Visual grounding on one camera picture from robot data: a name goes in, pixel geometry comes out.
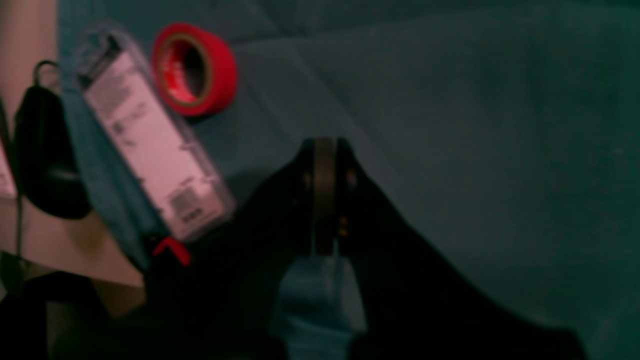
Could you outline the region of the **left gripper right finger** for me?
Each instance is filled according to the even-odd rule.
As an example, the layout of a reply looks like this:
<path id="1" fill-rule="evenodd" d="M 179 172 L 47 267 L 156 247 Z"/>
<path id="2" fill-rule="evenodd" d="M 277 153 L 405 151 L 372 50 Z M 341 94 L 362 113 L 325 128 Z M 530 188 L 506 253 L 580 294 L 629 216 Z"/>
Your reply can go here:
<path id="1" fill-rule="evenodd" d="M 585 360 L 575 331 L 537 325 L 466 280 L 336 144 L 336 251 L 354 271 L 366 331 L 350 360 Z"/>

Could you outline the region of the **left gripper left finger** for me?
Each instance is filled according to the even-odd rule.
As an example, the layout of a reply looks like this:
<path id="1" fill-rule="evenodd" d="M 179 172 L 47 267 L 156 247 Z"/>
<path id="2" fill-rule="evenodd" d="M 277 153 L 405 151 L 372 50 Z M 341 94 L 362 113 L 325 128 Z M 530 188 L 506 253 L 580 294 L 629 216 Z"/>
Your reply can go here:
<path id="1" fill-rule="evenodd" d="M 288 360 L 270 332 L 279 287 L 313 247 L 322 141 L 307 139 L 227 224 L 192 246 L 192 264 L 154 260 L 146 304 L 128 316 L 64 333 L 54 360 Z"/>

